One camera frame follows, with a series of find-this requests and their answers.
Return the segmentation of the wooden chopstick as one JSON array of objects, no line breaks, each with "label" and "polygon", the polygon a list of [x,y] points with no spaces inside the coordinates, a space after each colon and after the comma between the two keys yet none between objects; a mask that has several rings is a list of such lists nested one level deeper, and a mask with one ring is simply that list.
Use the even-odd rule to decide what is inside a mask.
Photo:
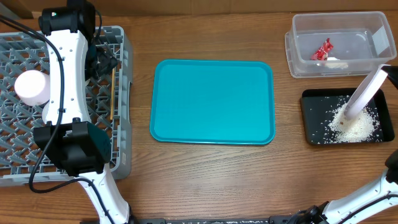
[{"label": "wooden chopstick", "polygon": [[115,89],[115,74],[116,74],[116,69],[113,68],[112,74],[111,74],[111,99],[110,99],[110,120],[113,121],[114,117],[114,89]]}]

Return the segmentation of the large white round plate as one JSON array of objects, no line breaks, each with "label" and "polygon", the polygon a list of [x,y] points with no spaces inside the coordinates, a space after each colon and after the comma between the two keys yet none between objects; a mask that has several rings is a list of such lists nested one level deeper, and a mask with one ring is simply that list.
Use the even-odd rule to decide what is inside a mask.
[{"label": "large white round plate", "polygon": [[361,110],[369,103],[387,78],[388,73],[386,69],[390,67],[390,65],[381,64],[366,76],[346,104],[344,110],[346,119],[351,120],[357,117]]}]

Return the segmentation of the pile of rice grains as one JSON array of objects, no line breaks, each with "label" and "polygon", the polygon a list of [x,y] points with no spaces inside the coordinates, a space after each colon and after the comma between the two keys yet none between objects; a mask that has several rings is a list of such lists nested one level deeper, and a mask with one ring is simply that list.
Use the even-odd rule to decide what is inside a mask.
[{"label": "pile of rice grains", "polygon": [[303,99],[306,135],[310,144],[381,142],[383,133],[375,102],[371,100],[348,120],[344,110],[349,95],[316,96]]}]

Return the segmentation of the red snack wrapper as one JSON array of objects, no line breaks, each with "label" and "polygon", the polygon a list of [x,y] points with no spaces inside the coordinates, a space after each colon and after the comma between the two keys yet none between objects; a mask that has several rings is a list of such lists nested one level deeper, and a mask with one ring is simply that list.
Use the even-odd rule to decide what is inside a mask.
[{"label": "red snack wrapper", "polygon": [[310,57],[311,60],[327,60],[328,53],[334,48],[330,42],[330,38],[327,38],[322,46]]}]

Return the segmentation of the pink white bowl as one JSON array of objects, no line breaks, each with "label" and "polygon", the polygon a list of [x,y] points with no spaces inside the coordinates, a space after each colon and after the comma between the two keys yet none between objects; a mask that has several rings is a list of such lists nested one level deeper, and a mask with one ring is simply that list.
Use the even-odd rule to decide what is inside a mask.
[{"label": "pink white bowl", "polygon": [[27,70],[17,77],[14,89],[24,104],[42,105],[50,99],[50,76],[38,70]]}]

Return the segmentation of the grey green bowl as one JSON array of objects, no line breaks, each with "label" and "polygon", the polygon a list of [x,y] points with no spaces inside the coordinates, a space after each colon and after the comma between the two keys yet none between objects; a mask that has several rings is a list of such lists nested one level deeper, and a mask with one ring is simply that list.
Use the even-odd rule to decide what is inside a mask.
[{"label": "grey green bowl", "polygon": [[42,120],[44,122],[44,124],[47,123],[47,113],[49,111],[49,104],[47,103],[42,110]]}]

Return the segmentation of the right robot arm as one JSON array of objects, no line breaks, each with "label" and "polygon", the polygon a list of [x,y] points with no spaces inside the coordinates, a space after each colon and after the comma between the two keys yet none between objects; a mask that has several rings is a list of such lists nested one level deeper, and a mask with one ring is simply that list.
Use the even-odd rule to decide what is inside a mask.
[{"label": "right robot arm", "polygon": [[[381,64],[359,87],[310,89],[302,93],[300,106],[305,137],[312,145],[354,146],[388,142],[395,138],[381,85],[389,79],[397,85],[397,67]],[[291,216],[274,216],[269,223],[359,223],[397,205],[397,153],[385,161],[386,170],[373,182],[352,194],[313,205]]]}]

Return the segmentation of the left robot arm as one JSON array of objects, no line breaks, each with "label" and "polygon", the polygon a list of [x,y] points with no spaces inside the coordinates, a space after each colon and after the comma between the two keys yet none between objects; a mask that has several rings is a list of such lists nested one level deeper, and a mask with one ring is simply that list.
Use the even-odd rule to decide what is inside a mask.
[{"label": "left robot arm", "polygon": [[91,122],[86,83],[109,74],[118,65],[111,52],[97,47],[96,9],[88,1],[67,1],[65,7],[47,8],[39,17],[50,59],[50,98],[45,125],[34,128],[34,142],[42,157],[78,182],[92,201],[100,223],[129,223],[131,208],[111,175],[111,141]]}]

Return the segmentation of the white crumpled tissue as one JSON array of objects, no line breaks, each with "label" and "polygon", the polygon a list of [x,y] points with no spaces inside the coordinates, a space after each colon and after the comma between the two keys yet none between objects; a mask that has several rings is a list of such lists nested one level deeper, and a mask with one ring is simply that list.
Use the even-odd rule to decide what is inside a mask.
[{"label": "white crumpled tissue", "polygon": [[346,69],[348,64],[345,62],[340,62],[340,59],[336,57],[328,57],[325,62],[325,66],[330,69]]}]

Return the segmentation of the clear plastic bin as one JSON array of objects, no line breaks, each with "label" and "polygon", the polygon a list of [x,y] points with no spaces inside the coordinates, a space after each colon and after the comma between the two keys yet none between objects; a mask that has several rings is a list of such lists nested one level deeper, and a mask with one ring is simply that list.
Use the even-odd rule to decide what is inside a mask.
[{"label": "clear plastic bin", "polygon": [[[330,69],[326,60],[310,59],[327,38],[334,46],[328,57],[348,68]],[[379,11],[297,14],[285,34],[285,52],[294,78],[367,75],[397,57],[396,40]]]}]

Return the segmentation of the black rectangular tray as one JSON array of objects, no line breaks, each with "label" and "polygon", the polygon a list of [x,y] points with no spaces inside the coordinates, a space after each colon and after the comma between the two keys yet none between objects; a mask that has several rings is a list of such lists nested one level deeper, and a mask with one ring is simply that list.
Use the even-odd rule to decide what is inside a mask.
[{"label": "black rectangular tray", "polygon": [[303,125],[310,144],[389,142],[395,138],[382,90],[378,90],[356,118],[344,116],[355,88],[305,90],[300,99]]}]

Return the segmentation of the cardboard backdrop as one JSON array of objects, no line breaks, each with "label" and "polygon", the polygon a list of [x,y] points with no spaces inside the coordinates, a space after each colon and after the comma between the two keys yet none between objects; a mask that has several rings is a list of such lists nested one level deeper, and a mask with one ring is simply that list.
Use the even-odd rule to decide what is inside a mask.
[{"label": "cardboard backdrop", "polygon": [[390,11],[397,0],[90,0],[104,16]]}]

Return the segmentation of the teal serving tray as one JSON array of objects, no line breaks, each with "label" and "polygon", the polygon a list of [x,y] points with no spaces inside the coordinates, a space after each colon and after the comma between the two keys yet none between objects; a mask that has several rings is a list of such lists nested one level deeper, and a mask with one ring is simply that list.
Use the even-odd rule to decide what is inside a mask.
[{"label": "teal serving tray", "polygon": [[266,145],[275,137],[274,81],[260,61],[161,61],[150,133],[161,142]]}]

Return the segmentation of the grey plastic dish rack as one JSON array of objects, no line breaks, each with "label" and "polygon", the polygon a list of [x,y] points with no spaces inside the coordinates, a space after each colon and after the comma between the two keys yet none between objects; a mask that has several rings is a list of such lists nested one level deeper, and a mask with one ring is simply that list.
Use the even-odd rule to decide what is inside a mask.
[{"label": "grey plastic dish rack", "polygon": [[[109,166],[115,179],[131,172],[132,126],[129,92],[132,84],[132,45],[120,26],[104,26],[97,43],[118,60],[115,74],[114,117],[110,120],[111,74],[91,79],[86,101],[92,122],[112,144]],[[17,97],[14,82],[27,69],[49,72],[45,44],[18,32],[1,34],[1,186],[24,185],[41,154],[32,131],[44,125],[43,106],[27,106]]]}]

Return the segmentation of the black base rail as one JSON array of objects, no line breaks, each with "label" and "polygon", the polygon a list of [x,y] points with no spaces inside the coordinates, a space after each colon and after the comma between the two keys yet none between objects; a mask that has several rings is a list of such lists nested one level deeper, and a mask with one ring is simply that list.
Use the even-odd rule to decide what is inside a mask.
[{"label": "black base rail", "polygon": [[226,220],[166,220],[164,218],[137,219],[133,218],[130,224],[286,224],[303,223],[301,215],[271,216],[260,219],[226,219]]}]

